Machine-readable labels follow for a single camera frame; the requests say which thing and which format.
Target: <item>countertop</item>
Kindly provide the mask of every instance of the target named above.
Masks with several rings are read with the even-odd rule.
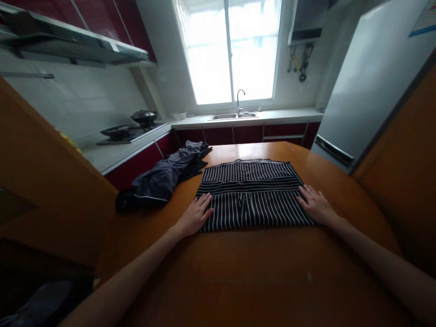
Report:
[[[196,115],[194,117],[187,117],[186,119],[176,121],[174,118],[167,118],[163,121],[165,125],[160,126],[158,129],[153,130],[140,140],[130,144],[118,145],[90,145],[81,148],[83,156],[89,160],[92,165],[98,169],[103,175],[118,167],[129,158],[140,152],[142,149],[149,146],[151,142],[159,139],[162,135],[166,134],[171,128],[195,128],[195,127],[224,127],[236,125],[252,125],[264,123],[280,123],[280,122],[294,122],[294,121],[319,121],[324,114],[317,112],[314,108],[303,109],[280,109],[280,110],[265,110],[258,112],[258,118],[243,118],[243,119],[229,119],[209,121],[213,113]]]
[[[208,166],[236,159],[290,161],[341,216],[401,255],[380,209],[350,176],[287,142],[218,145]],[[153,212],[116,215],[96,268],[100,284],[174,225],[200,185],[177,186]],[[120,326],[409,326],[409,315],[365,263],[329,229],[238,228],[180,242],[146,283]]]

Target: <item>dark blue garment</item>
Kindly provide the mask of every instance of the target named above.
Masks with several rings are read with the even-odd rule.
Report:
[[[176,153],[160,160],[132,182],[133,188],[122,191],[115,200],[118,212],[135,207],[163,207],[173,195],[178,183],[201,173],[208,163],[201,159],[212,148],[205,142],[186,141]]]

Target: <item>white countertop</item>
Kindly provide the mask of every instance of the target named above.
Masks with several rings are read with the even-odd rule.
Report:
[[[314,108],[303,109],[280,109],[280,110],[265,110],[257,112],[258,118],[241,118],[241,119],[227,119],[227,120],[210,120],[213,114],[198,115],[194,117],[187,117],[186,119],[172,122],[174,129],[183,129],[191,127],[222,127],[222,126],[236,126],[236,125],[255,125],[264,123],[280,123],[280,122],[294,122],[304,120],[321,120],[322,113],[317,112]]]
[[[151,142],[159,139],[171,128],[184,129],[195,127],[224,127],[236,125],[254,125],[264,123],[296,122],[296,121],[319,121],[324,114],[317,112],[314,108],[304,109],[280,109],[265,110],[257,112],[258,118],[243,118],[229,120],[209,121],[213,114],[187,117],[176,121],[174,118],[165,119],[165,125],[153,130],[136,142],[117,145],[96,145],[91,144],[81,148],[83,156],[103,175],[127,161]]]

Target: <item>hand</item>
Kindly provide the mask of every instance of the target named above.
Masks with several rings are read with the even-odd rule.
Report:
[[[300,197],[297,198],[298,203],[308,216],[317,223],[331,226],[332,223],[341,219],[321,191],[317,193],[312,186],[306,184],[304,184],[304,187],[300,186],[300,191],[306,198],[307,203]]]
[[[200,198],[195,198],[173,228],[180,233],[182,237],[195,234],[203,227],[206,219],[213,213],[213,208],[204,212],[211,199],[212,195],[210,193],[203,194]]]

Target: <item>red cabinet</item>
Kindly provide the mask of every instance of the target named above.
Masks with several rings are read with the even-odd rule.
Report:
[[[205,142],[202,129],[177,129],[176,134],[181,146],[184,146],[186,141]]]
[[[304,136],[303,147],[309,150],[312,148],[313,141],[318,133],[319,125],[321,125],[321,122],[309,123],[306,135]]]
[[[304,135],[307,123],[265,125],[264,136]]]
[[[149,171],[162,159],[156,143],[139,152],[105,175],[106,179],[119,191],[132,187],[132,181],[140,174]]]
[[[32,11],[61,22],[85,28],[71,0],[2,0],[15,7]]]
[[[180,148],[174,131],[171,131],[165,136],[161,137],[156,141],[156,143],[158,144],[163,157],[177,152],[177,150]]]
[[[234,126],[233,135],[235,144],[260,143],[262,142],[263,125]]]
[[[131,45],[113,0],[74,0],[91,32]]]
[[[233,144],[233,131],[231,127],[204,129],[206,143],[209,145]]]
[[[135,0],[115,0],[119,14],[135,47],[148,51],[150,60],[156,62],[149,36],[142,22]]]

